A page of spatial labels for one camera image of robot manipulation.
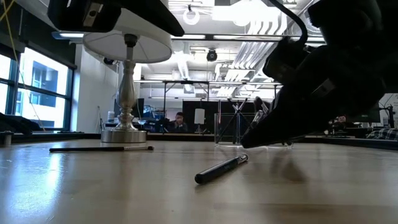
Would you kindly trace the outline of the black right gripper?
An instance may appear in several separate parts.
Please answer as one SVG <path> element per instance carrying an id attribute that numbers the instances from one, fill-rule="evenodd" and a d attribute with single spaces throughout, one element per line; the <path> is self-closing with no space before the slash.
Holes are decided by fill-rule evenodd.
<path id="1" fill-rule="evenodd" d="M 329 120 L 370 110 L 397 73 L 397 50 L 322 45 L 298 65 L 298 85 L 285 85 L 269 114 L 246 133 L 245 148 L 287 142 L 324 131 Z"/>

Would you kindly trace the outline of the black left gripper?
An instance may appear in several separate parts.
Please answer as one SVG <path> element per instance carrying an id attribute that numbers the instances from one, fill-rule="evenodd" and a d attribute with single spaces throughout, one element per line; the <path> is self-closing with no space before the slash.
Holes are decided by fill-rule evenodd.
<path id="1" fill-rule="evenodd" d="M 50 0 L 47 15 L 62 31 L 110 32 L 121 15 L 121 7 L 173 36 L 184 35 L 184 29 L 161 0 L 122 0 L 121 6 L 100 0 Z"/>

